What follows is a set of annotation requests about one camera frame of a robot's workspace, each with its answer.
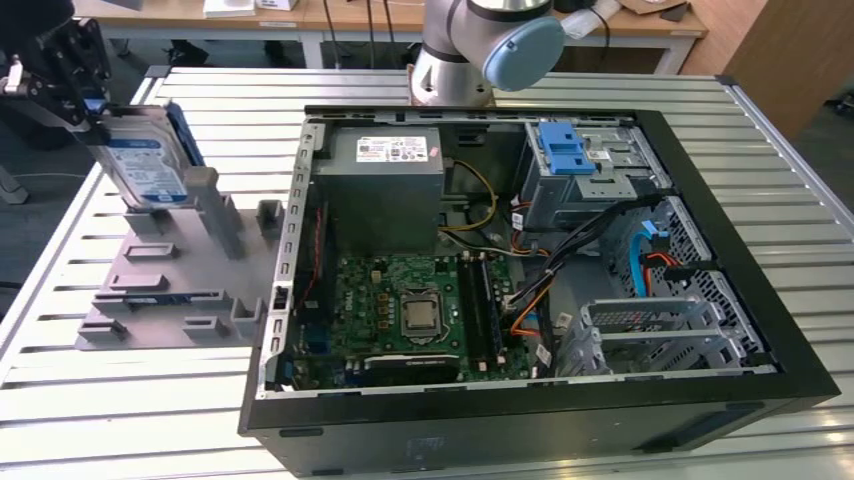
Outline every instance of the floor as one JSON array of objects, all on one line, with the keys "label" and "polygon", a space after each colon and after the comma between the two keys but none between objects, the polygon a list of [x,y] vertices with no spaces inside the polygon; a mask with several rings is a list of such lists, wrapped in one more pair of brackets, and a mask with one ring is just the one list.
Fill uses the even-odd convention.
[{"label": "floor", "polygon": [[[268,67],[262,42],[193,42],[209,53],[208,64],[227,67]],[[390,68],[392,52],[379,46],[378,68]],[[164,64],[168,41],[133,41],[131,55],[119,59],[111,50],[113,79],[111,95],[116,102],[127,102],[151,64]],[[296,43],[284,45],[286,56],[294,67],[304,66],[302,49]],[[370,65],[366,44],[342,45],[344,68]],[[327,64],[332,63],[332,50],[324,50]],[[854,118],[845,118],[823,109],[810,128],[795,141],[795,148],[837,192],[849,208],[854,208]],[[51,152],[36,152],[0,123],[0,165],[31,193],[24,205],[0,204],[0,282],[23,282],[51,238],[56,225],[75,196],[83,176],[92,166],[87,149],[79,144]],[[0,289],[0,316],[13,300],[13,290]]]}]

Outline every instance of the open computer tower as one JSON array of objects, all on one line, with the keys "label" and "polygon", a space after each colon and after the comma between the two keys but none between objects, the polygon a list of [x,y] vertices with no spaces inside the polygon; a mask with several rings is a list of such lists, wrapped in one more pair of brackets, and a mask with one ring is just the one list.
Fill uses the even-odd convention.
[{"label": "open computer tower", "polygon": [[239,429],[294,475],[689,450],[838,393],[660,113],[307,109]]}]

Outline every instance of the gray 3d printed holder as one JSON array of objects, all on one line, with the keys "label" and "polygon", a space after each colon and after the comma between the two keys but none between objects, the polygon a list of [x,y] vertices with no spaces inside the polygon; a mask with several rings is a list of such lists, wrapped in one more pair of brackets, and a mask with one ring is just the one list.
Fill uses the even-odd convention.
[{"label": "gray 3d printed holder", "polygon": [[216,179],[212,168],[185,171],[195,209],[125,214],[131,232],[77,330],[79,350],[252,343],[284,214],[276,200],[239,211]]}]

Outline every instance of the ram slot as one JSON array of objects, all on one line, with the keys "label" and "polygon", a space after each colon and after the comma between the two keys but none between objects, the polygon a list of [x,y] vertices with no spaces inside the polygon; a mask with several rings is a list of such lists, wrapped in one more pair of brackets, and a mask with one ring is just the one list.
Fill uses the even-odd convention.
[{"label": "ram slot", "polygon": [[484,372],[495,364],[495,341],[490,309],[495,308],[490,300],[488,279],[484,275],[483,261],[478,258],[460,258],[456,262],[459,281],[459,304],[463,313],[466,348],[471,368]]}]

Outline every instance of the metal case frame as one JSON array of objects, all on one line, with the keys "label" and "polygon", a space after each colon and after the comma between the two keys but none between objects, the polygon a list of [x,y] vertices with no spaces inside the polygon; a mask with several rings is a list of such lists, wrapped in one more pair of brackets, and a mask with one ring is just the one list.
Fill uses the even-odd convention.
[{"label": "metal case frame", "polygon": [[[258,395],[263,335],[250,362],[239,433],[258,437],[298,476],[411,471],[458,465],[556,460],[693,449],[777,413],[839,394],[833,379],[739,238],[711,190],[659,112],[592,109],[307,107],[310,122],[364,124],[430,119],[472,121],[544,115],[634,118],[674,182],[682,203],[734,294],[754,319],[778,373],[454,390],[399,395],[328,395],[288,400]],[[304,135],[300,149],[312,148]],[[295,188],[308,172],[295,167]],[[300,208],[295,203],[291,208]],[[287,298],[287,290],[280,292]],[[271,311],[263,332],[275,322]]]}]

